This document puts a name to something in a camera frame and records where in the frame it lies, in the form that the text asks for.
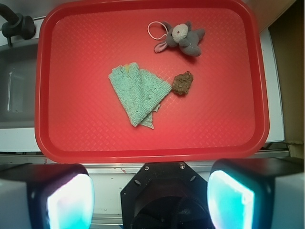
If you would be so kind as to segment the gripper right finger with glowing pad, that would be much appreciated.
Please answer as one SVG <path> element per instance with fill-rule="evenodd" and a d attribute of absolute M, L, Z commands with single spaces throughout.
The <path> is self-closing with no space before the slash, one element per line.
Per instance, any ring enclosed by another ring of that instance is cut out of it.
<path fill-rule="evenodd" d="M 303 229 L 305 161 L 219 159 L 210 172 L 207 201 L 217 229 Z"/>

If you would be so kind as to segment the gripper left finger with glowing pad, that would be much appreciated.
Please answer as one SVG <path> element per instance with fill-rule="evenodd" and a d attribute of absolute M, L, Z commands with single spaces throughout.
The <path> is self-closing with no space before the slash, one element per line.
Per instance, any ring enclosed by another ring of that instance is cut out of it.
<path fill-rule="evenodd" d="M 81 164 L 1 164 L 2 229 L 88 229 L 94 185 Z"/>

